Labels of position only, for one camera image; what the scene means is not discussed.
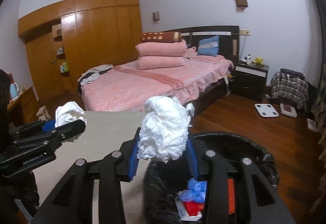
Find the pink folded quilt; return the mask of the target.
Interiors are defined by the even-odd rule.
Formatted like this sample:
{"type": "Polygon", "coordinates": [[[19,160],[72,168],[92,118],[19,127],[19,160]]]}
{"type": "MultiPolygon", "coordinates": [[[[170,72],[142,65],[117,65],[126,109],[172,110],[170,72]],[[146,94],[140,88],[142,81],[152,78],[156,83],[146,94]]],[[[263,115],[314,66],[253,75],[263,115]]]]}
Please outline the pink folded quilt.
{"type": "Polygon", "coordinates": [[[138,59],[138,69],[160,69],[185,66],[183,57],[144,56],[138,59]]]}
{"type": "Polygon", "coordinates": [[[174,43],[146,42],[138,44],[135,48],[138,51],[140,57],[182,57],[187,51],[187,44],[184,40],[174,43]]]}

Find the black nightstand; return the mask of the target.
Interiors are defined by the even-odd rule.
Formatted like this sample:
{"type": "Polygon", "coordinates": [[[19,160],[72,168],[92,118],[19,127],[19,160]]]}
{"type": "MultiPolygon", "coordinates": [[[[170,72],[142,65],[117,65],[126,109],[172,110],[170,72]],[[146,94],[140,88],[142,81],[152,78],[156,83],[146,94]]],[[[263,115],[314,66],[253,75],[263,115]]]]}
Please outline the black nightstand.
{"type": "Polygon", "coordinates": [[[238,62],[233,72],[233,82],[231,93],[248,99],[261,102],[268,77],[269,66],[262,67],[254,64],[247,65],[244,62],[238,62]]]}

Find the white tissue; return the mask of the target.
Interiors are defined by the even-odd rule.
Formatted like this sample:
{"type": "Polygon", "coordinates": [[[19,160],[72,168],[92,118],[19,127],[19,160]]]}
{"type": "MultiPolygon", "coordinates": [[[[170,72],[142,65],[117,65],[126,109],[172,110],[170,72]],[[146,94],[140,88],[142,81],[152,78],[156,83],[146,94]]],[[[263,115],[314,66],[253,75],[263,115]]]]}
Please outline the white tissue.
{"type": "Polygon", "coordinates": [[[55,127],[60,127],[73,121],[81,120],[87,125],[85,111],[75,102],[70,101],[55,111],[55,127]]]}
{"type": "Polygon", "coordinates": [[[179,159],[186,149],[193,104],[184,107],[177,97],[153,96],[144,109],[137,158],[163,163],[179,159]]]}

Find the blue plastic trash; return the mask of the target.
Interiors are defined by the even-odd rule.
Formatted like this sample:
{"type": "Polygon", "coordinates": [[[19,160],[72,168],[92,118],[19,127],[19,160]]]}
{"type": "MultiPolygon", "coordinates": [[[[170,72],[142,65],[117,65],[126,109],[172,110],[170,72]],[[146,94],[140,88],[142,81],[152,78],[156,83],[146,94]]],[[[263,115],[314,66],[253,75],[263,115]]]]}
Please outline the blue plastic trash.
{"type": "Polygon", "coordinates": [[[206,199],[207,182],[196,181],[194,178],[187,182],[187,188],[179,193],[178,197],[183,202],[196,202],[204,204],[206,199]]]}

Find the white bottle on nightstand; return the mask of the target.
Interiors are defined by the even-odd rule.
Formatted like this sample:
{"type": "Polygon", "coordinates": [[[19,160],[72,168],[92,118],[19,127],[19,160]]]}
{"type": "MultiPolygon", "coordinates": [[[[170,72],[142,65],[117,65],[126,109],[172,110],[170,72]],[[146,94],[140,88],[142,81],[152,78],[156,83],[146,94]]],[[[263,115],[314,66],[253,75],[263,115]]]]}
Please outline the white bottle on nightstand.
{"type": "Polygon", "coordinates": [[[249,54],[249,55],[247,56],[247,65],[251,65],[251,63],[252,63],[251,55],[249,54]]]}

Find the left wall lamp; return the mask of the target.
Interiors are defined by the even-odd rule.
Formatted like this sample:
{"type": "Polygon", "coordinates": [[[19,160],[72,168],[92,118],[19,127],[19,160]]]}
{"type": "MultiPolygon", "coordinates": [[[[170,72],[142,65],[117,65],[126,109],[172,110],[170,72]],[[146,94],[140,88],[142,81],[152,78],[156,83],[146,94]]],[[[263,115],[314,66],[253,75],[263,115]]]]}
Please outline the left wall lamp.
{"type": "Polygon", "coordinates": [[[160,20],[160,14],[158,11],[152,13],[152,19],[154,22],[158,22],[160,20]]]}

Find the wooden wardrobe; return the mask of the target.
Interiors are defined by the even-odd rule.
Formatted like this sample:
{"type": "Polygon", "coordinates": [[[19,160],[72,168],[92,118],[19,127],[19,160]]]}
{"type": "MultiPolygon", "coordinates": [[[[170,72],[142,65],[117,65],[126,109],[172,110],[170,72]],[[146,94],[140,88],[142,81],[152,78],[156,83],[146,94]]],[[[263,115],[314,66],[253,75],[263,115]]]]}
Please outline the wooden wardrobe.
{"type": "Polygon", "coordinates": [[[77,80],[102,64],[138,57],[139,0],[63,0],[18,19],[40,102],[77,91],[77,80]]]}

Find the pink bed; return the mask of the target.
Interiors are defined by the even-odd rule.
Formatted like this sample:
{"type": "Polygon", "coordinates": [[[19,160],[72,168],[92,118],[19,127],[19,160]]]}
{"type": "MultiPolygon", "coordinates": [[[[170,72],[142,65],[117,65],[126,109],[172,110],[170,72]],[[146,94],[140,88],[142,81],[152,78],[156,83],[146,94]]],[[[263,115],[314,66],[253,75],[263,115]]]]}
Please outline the pink bed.
{"type": "Polygon", "coordinates": [[[149,70],[139,70],[133,61],[82,86],[81,97],[87,111],[142,111],[152,96],[177,97],[186,104],[224,79],[233,67],[233,62],[221,55],[187,58],[184,66],[149,70]]]}

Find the light blue kettle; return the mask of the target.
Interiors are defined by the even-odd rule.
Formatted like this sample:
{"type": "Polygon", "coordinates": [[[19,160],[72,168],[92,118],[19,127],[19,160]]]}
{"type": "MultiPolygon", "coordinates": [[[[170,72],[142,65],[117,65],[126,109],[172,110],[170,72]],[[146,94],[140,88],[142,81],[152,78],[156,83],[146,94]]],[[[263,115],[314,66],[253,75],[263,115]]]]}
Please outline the light blue kettle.
{"type": "Polygon", "coordinates": [[[16,82],[11,83],[10,85],[10,95],[11,95],[11,99],[15,99],[16,97],[19,96],[19,86],[17,85],[16,82]]]}

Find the upper pink folded quilt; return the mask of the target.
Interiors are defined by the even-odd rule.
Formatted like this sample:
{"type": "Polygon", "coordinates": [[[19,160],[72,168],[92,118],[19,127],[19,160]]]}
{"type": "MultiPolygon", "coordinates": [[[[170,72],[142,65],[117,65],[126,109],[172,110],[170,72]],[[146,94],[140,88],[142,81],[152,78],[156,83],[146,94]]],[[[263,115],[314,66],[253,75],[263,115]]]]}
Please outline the upper pink folded quilt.
{"type": "Polygon", "coordinates": [[[187,44],[184,40],[174,43],[146,42],[138,44],[135,48],[138,51],[140,57],[182,57],[187,51],[187,44]]]}

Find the wall power socket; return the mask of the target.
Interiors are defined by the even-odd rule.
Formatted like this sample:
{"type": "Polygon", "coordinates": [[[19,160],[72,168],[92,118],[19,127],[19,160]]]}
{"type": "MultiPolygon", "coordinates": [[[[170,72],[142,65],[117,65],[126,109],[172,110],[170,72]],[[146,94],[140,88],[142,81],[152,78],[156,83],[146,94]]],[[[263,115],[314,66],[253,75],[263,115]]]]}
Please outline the wall power socket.
{"type": "Polygon", "coordinates": [[[241,36],[250,36],[250,30],[240,30],[239,34],[241,36]]]}

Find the black trash bin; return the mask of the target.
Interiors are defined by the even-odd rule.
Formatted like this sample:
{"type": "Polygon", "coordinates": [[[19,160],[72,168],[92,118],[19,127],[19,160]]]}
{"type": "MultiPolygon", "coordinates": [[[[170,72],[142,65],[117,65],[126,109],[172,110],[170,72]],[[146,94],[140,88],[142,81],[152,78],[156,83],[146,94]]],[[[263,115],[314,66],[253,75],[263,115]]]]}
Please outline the black trash bin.
{"type": "Polygon", "coordinates": [[[181,223],[174,199],[195,177],[206,181],[199,223],[282,223],[292,217],[277,194],[274,157],[249,138],[223,131],[191,136],[191,149],[168,163],[152,161],[144,177],[148,223],[181,223]]]}

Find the yellow toy on nightstand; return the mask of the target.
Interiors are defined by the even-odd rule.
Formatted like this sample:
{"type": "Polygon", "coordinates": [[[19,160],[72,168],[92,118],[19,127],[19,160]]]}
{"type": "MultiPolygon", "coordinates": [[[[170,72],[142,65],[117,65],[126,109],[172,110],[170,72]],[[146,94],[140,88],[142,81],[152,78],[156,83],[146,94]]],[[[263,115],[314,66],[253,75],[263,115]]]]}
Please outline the yellow toy on nightstand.
{"type": "Polygon", "coordinates": [[[253,61],[254,65],[258,68],[262,68],[264,66],[264,58],[256,57],[253,61]]]}

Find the small white stool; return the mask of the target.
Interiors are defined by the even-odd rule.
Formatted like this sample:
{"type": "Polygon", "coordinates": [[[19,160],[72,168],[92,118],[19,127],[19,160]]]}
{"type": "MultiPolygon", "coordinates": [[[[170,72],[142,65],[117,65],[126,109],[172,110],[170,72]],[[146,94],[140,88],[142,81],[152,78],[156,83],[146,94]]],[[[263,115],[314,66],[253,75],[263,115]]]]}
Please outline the small white stool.
{"type": "Polygon", "coordinates": [[[42,106],[42,107],[39,108],[39,110],[36,113],[36,117],[37,117],[38,120],[41,120],[41,121],[46,121],[46,120],[51,119],[50,114],[48,113],[46,106],[42,106]]]}

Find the blue pillow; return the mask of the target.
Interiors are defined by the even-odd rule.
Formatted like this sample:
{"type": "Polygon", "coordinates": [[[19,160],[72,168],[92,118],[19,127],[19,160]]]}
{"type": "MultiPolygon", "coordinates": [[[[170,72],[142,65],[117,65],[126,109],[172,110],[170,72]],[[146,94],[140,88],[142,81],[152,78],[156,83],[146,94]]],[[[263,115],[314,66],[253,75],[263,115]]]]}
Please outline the blue pillow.
{"type": "Polygon", "coordinates": [[[197,55],[216,57],[219,51],[219,36],[202,39],[198,42],[197,55]]]}

